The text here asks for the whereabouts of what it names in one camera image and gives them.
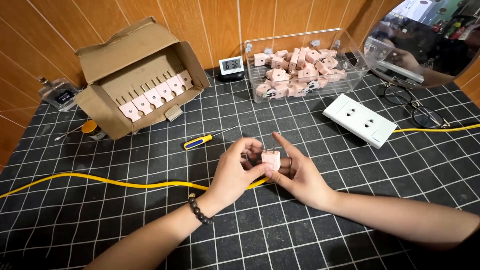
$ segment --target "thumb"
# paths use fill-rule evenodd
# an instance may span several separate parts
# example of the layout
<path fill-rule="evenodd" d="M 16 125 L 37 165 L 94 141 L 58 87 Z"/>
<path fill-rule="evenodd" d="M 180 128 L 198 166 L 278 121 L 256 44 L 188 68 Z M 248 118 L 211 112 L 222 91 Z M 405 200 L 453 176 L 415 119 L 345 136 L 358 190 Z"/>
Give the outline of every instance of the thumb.
<path fill-rule="evenodd" d="M 251 168 L 246 172 L 247 179 L 251 182 L 272 169 L 273 169 L 273 165 L 270 163 L 265 162 L 265 163 L 258 164 L 257 166 Z"/>
<path fill-rule="evenodd" d="M 290 178 L 284 176 L 283 174 L 276 171 L 269 171 L 265 174 L 266 177 L 273 180 L 275 183 L 282 186 L 288 192 L 292 193 L 295 182 Z"/>

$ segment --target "glass bottle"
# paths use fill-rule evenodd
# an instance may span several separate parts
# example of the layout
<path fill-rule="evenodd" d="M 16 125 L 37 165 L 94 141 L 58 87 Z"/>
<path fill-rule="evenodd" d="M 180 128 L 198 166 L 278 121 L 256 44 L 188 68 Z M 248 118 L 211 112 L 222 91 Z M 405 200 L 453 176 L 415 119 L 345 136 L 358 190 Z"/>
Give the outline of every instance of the glass bottle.
<path fill-rule="evenodd" d="M 59 111 L 67 111 L 75 105 L 73 97 L 78 94 L 79 91 L 66 79 L 59 78 L 51 82 L 45 77 L 38 77 L 37 80 L 44 86 L 38 91 L 38 96 Z"/>

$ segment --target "bottle cap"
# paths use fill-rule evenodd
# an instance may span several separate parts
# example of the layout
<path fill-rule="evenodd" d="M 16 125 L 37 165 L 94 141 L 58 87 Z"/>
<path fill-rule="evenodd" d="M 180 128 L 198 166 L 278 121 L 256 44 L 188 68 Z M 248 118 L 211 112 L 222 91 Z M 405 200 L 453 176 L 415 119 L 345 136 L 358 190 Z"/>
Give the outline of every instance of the bottle cap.
<path fill-rule="evenodd" d="M 98 125 L 93 120 L 88 120 L 82 126 L 83 133 L 90 133 L 96 129 Z"/>

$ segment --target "pink electrical plug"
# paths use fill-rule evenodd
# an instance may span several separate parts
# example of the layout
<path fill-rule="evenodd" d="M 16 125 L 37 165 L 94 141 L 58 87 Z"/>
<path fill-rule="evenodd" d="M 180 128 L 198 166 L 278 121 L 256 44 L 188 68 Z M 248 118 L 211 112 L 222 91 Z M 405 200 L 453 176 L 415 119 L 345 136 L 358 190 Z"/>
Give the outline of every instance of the pink electrical plug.
<path fill-rule="evenodd" d="M 275 151 L 275 146 L 272 151 L 265 148 L 265 151 L 262 152 L 262 163 L 265 162 L 273 165 L 273 171 L 280 169 L 280 152 Z"/>

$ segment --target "table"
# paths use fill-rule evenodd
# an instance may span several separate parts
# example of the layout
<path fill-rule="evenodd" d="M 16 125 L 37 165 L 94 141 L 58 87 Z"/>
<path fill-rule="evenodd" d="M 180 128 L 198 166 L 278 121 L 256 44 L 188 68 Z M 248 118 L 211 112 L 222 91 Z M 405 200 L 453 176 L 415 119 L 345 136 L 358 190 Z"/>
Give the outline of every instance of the table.
<path fill-rule="evenodd" d="M 223 84 L 212 71 L 207 74 L 212 86 L 182 106 L 185 113 L 175 121 L 115 142 L 94 141 L 78 131 L 54 141 L 87 116 L 77 107 L 59 113 L 41 104 L 0 175 L 0 194 L 70 171 L 137 184 L 209 185 L 219 156 L 233 141 L 256 137 L 271 148 L 270 133 L 280 131 L 312 158 L 336 190 L 400 196 L 480 214 L 480 129 L 397 133 L 374 149 L 322 115 L 336 95 L 255 104 L 245 80 Z M 384 85 L 369 74 L 347 95 L 401 128 L 412 127 L 411 112 L 377 98 Z M 452 126 L 479 121 L 480 109 L 454 83 L 412 94 Z M 190 151 L 181 147 L 192 137 L 239 123 L 243 126 L 206 145 Z M 46 181 L 0 199 L 0 253 L 3 261 L 81 269 L 122 237 L 185 204 L 192 191 L 124 188 L 78 177 Z M 305 207 L 280 186 L 264 184 L 220 212 L 214 226 L 201 226 L 159 269 L 355 269 L 352 262 L 359 270 L 410 269 L 420 263 L 411 248 L 385 233 Z"/>

